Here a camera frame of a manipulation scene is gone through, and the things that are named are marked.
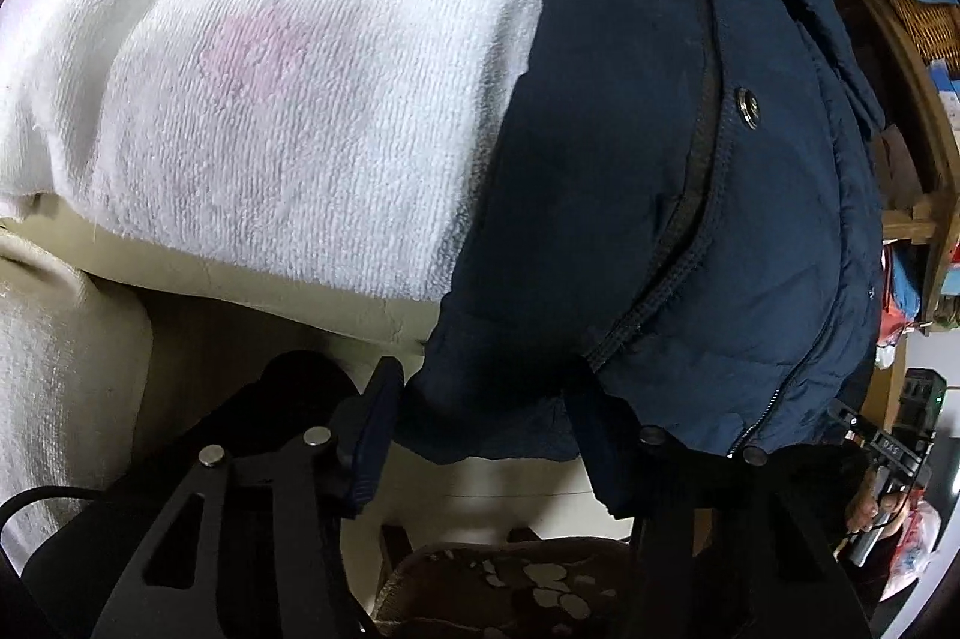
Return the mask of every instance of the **cream sofa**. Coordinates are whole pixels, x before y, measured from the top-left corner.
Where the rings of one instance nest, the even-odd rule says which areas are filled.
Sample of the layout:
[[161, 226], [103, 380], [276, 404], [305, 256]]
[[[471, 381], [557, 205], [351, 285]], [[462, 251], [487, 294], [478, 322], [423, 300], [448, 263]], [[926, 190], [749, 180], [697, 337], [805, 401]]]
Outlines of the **cream sofa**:
[[246, 305], [392, 353], [422, 355], [437, 324], [435, 303], [368, 298], [114, 236], [78, 217], [56, 195], [41, 195], [37, 212], [23, 222], [7, 219], [0, 225], [104, 279]]

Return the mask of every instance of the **metal snap button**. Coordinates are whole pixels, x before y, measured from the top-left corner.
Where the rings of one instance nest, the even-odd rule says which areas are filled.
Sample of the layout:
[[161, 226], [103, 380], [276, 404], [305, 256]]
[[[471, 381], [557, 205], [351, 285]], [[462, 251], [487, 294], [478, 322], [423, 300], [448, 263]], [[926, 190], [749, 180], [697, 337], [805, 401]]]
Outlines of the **metal snap button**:
[[742, 86], [736, 91], [736, 107], [740, 110], [740, 117], [751, 130], [757, 129], [760, 124], [760, 104], [757, 96]]
[[213, 468], [214, 466], [220, 465], [226, 456], [227, 451], [224, 450], [223, 447], [219, 444], [210, 444], [200, 450], [200, 455], [197, 455], [197, 458], [206, 467]]
[[323, 425], [308, 428], [304, 433], [304, 444], [309, 447], [320, 447], [333, 438], [333, 431]]
[[659, 447], [666, 441], [666, 431], [655, 425], [645, 425], [640, 429], [640, 441], [648, 447]]
[[766, 465], [767, 454], [760, 447], [744, 447], [743, 460], [746, 460], [748, 465], [760, 468], [760, 466]]

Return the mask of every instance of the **wooden shelf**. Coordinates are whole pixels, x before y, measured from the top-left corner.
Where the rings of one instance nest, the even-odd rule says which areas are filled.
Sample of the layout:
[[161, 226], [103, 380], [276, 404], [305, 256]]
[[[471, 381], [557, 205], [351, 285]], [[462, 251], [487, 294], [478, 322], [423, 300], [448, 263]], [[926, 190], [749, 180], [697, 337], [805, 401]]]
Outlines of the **wooden shelf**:
[[[912, 108], [911, 115], [891, 119], [901, 128], [908, 146], [913, 140], [910, 153], [923, 174], [925, 195], [908, 211], [885, 212], [883, 236], [929, 246], [920, 293], [920, 319], [929, 319], [960, 239], [960, 151], [926, 63], [894, 9], [887, 0], [858, 2], [865, 11], [858, 19], [872, 27], [875, 38], [893, 59]], [[843, 13], [843, 3], [839, 5]], [[913, 126], [906, 128], [908, 122]]]

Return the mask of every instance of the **black cable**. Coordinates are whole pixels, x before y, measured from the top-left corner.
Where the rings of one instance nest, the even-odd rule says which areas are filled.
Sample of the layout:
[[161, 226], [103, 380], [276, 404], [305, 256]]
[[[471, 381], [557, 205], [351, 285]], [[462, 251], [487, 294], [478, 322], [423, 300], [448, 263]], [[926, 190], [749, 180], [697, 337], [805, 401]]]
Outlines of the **black cable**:
[[56, 485], [46, 487], [34, 487], [32, 490], [26, 490], [23, 493], [13, 496], [6, 500], [0, 506], [0, 530], [10, 522], [11, 517], [21, 509], [27, 508], [31, 503], [38, 500], [50, 500], [54, 498], [72, 498], [79, 500], [99, 500], [104, 497], [102, 490], [88, 490], [84, 487], [61, 487]]
[[350, 596], [353, 599], [353, 604], [356, 606], [357, 617], [360, 619], [360, 626], [362, 626], [366, 635], [373, 639], [374, 637], [380, 636], [380, 631], [376, 627], [376, 624], [373, 623], [373, 618], [370, 614], [364, 609], [363, 604], [357, 601], [355, 596]]
[[899, 503], [899, 506], [896, 508], [896, 511], [890, 512], [890, 519], [887, 520], [885, 523], [879, 524], [878, 526], [871, 527], [870, 530], [884, 529], [885, 527], [889, 526], [889, 524], [894, 522], [896, 518], [899, 517], [899, 515], [901, 514], [901, 511], [904, 511], [904, 508], [906, 508], [906, 503], [910, 500], [910, 493], [912, 493], [913, 488], [917, 486], [917, 479], [920, 476], [920, 470], [923, 468], [923, 465], [926, 463], [926, 458], [928, 457], [929, 454], [930, 454], [930, 447], [927, 447], [926, 452], [923, 453], [923, 460], [920, 461], [920, 465], [917, 466], [917, 470], [913, 473], [913, 476], [910, 479], [909, 486], [907, 486], [906, 490], [904, 490], [904, 498], [901, 499], [901, 502]]

